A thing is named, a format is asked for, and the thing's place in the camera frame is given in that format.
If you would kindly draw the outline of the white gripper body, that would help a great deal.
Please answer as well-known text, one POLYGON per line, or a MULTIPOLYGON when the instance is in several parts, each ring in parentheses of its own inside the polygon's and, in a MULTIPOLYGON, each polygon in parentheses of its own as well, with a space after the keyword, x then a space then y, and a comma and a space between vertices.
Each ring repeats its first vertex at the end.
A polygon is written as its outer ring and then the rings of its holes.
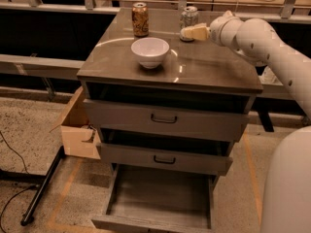
POLYGON ((210 39, 222 47, 236 47, 236 35, 243 21, 232 11, 226 11, 210 24, 210 39))

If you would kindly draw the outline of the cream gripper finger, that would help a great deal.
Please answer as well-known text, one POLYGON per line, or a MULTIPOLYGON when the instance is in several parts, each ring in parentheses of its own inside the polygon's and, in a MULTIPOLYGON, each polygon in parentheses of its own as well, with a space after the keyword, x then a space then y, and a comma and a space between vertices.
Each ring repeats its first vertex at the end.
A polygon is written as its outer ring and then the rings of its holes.
POLYGON ((181 30, 180 36, 183 40, 206 41, 210 36, 210 28, 205 23, 187 26, 181 30))

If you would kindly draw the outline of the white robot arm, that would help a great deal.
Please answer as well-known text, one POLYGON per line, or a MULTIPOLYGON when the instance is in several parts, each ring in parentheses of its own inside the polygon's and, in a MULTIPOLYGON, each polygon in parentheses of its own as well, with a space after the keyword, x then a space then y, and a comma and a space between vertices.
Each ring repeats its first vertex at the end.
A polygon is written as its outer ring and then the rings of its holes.
MULTIPOLYGON (((284 43, 263 19, 241 20, 227 11, 210 24, 181 30, 186 38, 227 47, 250 63, 267 65, 311 117, 311 59, 284 43)), ((260 233, 311 233, 311 127, 288 135, 271 157, 260 233)))

